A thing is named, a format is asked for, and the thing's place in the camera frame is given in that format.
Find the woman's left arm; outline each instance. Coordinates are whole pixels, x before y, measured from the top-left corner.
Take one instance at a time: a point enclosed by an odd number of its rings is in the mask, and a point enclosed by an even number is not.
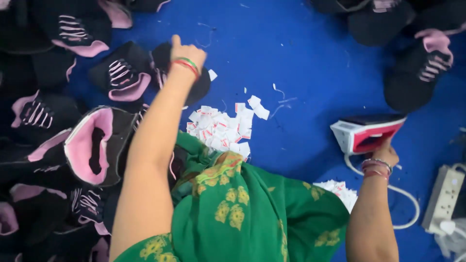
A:
[[[172,38],[172,61],[185,57],[201,69],[206,54],[195,46],[182,46]],[[173,203],[167,168],[176,142],[182,107],[195,74],[173,64],[131,142],[123,188],[116,209],[110,261],[139,241],[171,231]]]

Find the woman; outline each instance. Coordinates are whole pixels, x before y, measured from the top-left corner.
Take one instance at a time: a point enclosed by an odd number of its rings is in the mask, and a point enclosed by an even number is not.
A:
[[[130,146],[111,261],[321,262],[345,234],[348,261],[398,261],[387,201],[389,166],[398,162],[390,141],[365,163],[351,216],[333,193],[267,173],[234,152],[208,154],[196,138],[178,132],[206,54],[181,45],[177,35],[172,43],[167,81]],[[192,194],[174,209],[167,166],[175,144],[188,153],[176,188],[192,186]]]

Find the woman's right arm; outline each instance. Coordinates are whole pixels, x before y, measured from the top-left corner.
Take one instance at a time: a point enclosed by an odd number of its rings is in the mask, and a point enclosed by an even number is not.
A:
[[[390,139],[374,152],[373,158],[391,166],[398,156],[390,146]],[[387,172],[383,166],[375,167]],[[398,245],[388,208],[388,181],[379,175],[366,177],[359,197],[351,211],[346,231],[348,262],[398,262]]]

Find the power cord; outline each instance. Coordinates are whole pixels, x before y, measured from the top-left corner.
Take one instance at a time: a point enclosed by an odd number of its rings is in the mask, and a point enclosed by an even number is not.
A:
[[[346,165],[351,169],[353,170],[354,172],[360,174],[360,175],[364,175],[364,173],[362,173],[361,171],[357,170],[353,164],[350,162],[350,156],[348,154],[345,154],[345,163]],[[413,195],[411,195],[409,192],[401,189],[401,188],[398,188],[396,186],[392,186],[392,185],[388,185],[388,188],[393,190],[393,191],[396,191],[400,194],[403,194],[405,195],[406,197],[408,197],[414,204],[414,208],[416,209],[416,213],[414,214],[414,217],[411,219],[411,221],[409,221],[407,224],[404,224],[404,225],[401,225],[401,226],[393,226],[393,229],[405,229],[405,228],[409,228],[410,226],[414,225],[414,223],[416,223],[416,221],[418,220],[419,218],[419,215],[420,215],[420,208],[419,208],[419,203],[418,201],[414,198]]]

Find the steam iron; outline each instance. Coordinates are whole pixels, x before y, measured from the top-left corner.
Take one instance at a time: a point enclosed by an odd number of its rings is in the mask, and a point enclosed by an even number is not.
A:
[[[404,124],[406,115],[374,114],[341,118],[330,128],[345,155],[374,151]]]

